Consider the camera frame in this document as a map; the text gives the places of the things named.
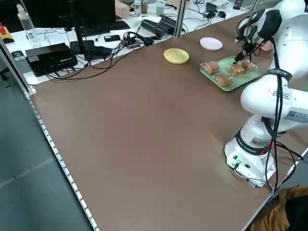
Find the red object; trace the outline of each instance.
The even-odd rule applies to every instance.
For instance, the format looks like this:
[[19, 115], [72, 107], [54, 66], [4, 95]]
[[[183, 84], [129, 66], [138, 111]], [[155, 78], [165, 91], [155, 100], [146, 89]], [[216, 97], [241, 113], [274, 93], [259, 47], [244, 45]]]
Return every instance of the red object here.
[[2, 23], [0, 23], [0, 33], [1, 34], [6, 34], [4, 26], [2, 26]]

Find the bottle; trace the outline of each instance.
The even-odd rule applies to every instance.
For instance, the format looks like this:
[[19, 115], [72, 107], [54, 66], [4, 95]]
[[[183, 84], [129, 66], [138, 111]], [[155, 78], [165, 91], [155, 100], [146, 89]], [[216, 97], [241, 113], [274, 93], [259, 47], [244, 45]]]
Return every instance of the bottle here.
[[140, 16], [141, 15], [141, 0], [135, 0], [134, 2], [134, 8], [135, 8], [135, 15]]
[[161, 16], [164, 14], [165, 9], [165, 1], [164, 0], [157, 0], [156, 1], [156, 15]]
[[25, 12], [24, 8], [20, 4], [17, 5], [17, 10], [18, 10], [17, 16], [26, 32], [28, 41], [30, 42], [33, 48], [41, 47], [39, 36], [32, 24], [29, 14]]

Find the yellow plate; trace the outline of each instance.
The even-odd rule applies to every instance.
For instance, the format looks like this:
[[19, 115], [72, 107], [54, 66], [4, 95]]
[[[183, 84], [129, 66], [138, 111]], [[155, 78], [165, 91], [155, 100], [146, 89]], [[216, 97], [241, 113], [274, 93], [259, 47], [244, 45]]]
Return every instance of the yellow plate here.
[[184, 50], [172, 48], [164, 52], [164, 57], [172, 64], [183, 64], [189, 59], [189, 54]]

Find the aluminum frame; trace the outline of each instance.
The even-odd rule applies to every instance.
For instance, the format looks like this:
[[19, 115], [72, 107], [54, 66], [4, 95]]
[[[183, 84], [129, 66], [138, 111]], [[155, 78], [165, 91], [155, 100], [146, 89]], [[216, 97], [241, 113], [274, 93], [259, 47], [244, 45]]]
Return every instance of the aluminum frame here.
[[179, 6], [178, 6], [178, 17], [177, 17], [177, 23], [175, 25], [175, 31], [174, 31], [174, 37], [177, 39], [180, 37], [183, 27], [183, 21], [185, 16], [185, 7], [186, 7], [186, 1], [187, 0], [180, 0]]
[[26, 81], [22, 71], [19, 66], [15, 62], [15, 59], [7, 49], [5, 43], [2, 39], [0, 39], [0, 57], [3, 59], [7, 67], [9, 68], [15, 83], [19, 85], [20, 89], [24, 93], [25, 96], [29, 96], [31, 94], [36, 93], [34, 87], [30, 86]]

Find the keyboard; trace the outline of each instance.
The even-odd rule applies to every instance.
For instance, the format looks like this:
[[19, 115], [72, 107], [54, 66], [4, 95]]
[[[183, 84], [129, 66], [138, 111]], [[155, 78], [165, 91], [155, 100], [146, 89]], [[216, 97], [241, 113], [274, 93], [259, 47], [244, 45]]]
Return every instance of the keyboard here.
[[125, 30], [130, 29], [129, 25], [124, 21], [116, 21], [112, 24], [107, 24], [103, 26], [84, 26], [80, 28], [81, 36], [92, 36], [92, 35], [100, 35], [107, 34], [111, 30]]

